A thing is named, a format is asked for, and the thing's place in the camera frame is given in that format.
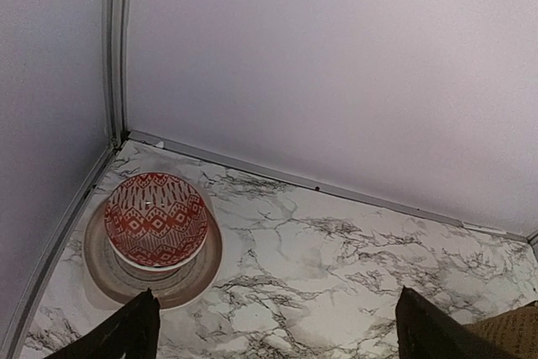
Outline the brown white dog food bag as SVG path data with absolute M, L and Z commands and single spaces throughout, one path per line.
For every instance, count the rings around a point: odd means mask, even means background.
M 537 302 L 465 325 L 473 334 L 518 358 L 537 359 Z

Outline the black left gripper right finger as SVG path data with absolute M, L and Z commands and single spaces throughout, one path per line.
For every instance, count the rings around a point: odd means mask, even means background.
M 401 358 L 518 358 L 469 331 L 412 288 L 396 309 Z

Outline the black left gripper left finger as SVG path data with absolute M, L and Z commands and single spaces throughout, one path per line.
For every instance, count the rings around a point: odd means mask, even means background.
M 156 358 L 160 304 L 147 289 L 50 358 Z

